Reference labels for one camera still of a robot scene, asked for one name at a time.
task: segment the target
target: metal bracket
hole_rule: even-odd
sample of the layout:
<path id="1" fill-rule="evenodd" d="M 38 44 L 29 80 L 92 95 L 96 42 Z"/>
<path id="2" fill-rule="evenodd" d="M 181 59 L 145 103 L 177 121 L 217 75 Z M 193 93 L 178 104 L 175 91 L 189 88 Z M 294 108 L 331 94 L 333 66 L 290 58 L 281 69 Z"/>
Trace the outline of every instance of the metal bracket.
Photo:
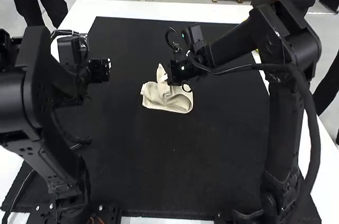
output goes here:
<path id="1" fill-rule="evenodd" d="M 93 224 L 101 223 L 99 217 L 105 224 L 120 224 L 122 211 L 113 203 L 93 202 L 92 216 L 94 219 Z M 56 222 L 57 213 L 54 205 L 40 204 L 35 206 L 28 218 L 27 224 L 68 224 L 69 220 L 62 219 Z"/>

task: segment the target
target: black mat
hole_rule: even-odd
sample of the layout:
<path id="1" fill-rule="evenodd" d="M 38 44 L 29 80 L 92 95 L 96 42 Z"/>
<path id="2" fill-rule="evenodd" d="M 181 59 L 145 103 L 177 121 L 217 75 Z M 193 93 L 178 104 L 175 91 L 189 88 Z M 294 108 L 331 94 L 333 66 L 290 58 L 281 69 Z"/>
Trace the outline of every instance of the black mat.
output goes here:
<path id="1" fill-rule="evenodd" d="M 166 65 L 172 55 L 165 31 L 190 24 L 97 18 L 89 33 L 91 57 L 111 58 L 111 80 L 91 86 L 92 101 L 85 107 L 59 112 L 69 131 L 93 138 L 79 152 L 90 170 L 92 199 L 115 201 L 128 216 L 211 219 L 219 211 L 261 207 L 269 97 L 257 71 L 192 84 L 189 114 L 141 104 L 142 84 L 155 80 L 158 63 Z M 234 27 L 201 25 L 208 41 Z M 253 62 L 249 54 L 229 66 Z M 3 210 L 28 172 L 24 164 Z M 37 176 L 16 211 L 48 201 L 47 186 Z M 304 223 L 320 222 L 311 198 L 303 210 L 300 218 L 310 221 Z"/>

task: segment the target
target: floor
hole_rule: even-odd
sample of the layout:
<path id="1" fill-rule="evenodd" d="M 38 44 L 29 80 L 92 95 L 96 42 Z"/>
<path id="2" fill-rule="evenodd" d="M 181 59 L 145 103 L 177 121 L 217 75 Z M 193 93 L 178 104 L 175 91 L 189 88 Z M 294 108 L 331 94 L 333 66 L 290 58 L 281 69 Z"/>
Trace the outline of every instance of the floor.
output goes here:
<path id="1" fill-rule="evenodd" d="M 182 3 L 212 3 L 211 0 L 156 0 L 158 2 L 182 2 Z M 71 8 L 75 0 L 66 0 L 68 7 Z M 250 0 L 245 0 L 244 4 L 250 4 Z M 237 4 L 236 0 L 223 0 L 218 3 Z M 6 29 L 12 36 L 22 35 L 25 29 L 24 19 L 16 12 L 13 0 L 0 0 L 0 27 Z M 53 26 L 44 11 L 43 18 L 49 29 Z M 311 84 L 311 90 L 314 91 L 319 82 L 327 73 L 339 49 L 339 15 L 327 14 L 328 10 L 319 3 L 310 8 L 306 20 L 319 35 L 323 53 L 318 63 L 316 77 Z M 320 119 L 325 125 L 330 136 L 335 139 L 339 128 L 339 97 L 331 106 L 321 115 Z"/>

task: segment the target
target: towel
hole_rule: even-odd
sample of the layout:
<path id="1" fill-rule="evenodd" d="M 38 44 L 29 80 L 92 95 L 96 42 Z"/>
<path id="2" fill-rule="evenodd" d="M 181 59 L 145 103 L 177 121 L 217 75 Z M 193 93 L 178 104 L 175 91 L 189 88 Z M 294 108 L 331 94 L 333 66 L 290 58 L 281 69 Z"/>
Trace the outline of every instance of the towel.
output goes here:
<path id="1" fill-rule="evenodd" d="M 169 86 L 167 73 L 159 64 L 157 82 L 147 82 L 141 88 L 142 105 L 148 109 L 158 109 L 170 112 L 189 113 L 193 109 L 193 93 L 185 92 L 181 86 Z"/>

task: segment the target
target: white table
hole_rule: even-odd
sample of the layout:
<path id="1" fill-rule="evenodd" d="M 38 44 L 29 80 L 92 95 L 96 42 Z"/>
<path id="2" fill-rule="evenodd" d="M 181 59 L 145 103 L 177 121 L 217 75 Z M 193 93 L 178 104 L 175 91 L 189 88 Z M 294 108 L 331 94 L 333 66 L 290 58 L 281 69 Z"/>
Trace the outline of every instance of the white table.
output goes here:
<path id="1" fill-rule="evenodd" d="M 191 21 L 209 23 L 241 23 L 248 17 L 251 6 L 219 4 L 147 3 L 126 1 L 77 0 L 60 26 L 86 33 L 97 16 L 123 17 L 166 21 Z M 57 58 L 56 42 L 52 54 Z M 257 62 L 260 59 L 253 53 Z M 329 137 L 323 124 L 318 120 L 322 141 L 322 158 L 317 181 L 311 193 L 324 224 L 339 223 L 339 151 Z M 310 139 L 306 114 L 301 133 L 299 166 L 303 176 L 307 173 L 310 153 Z M 3 202 L 20 167 L 22 159 L 0 147 L 0 202 Z M 9 224 L 24 224 L 29 214 L 15 213 Z M 201 224 L 212 223 L 200 220 L 173 220 L 152 218 L 123 218 L 123 224 Z"/>

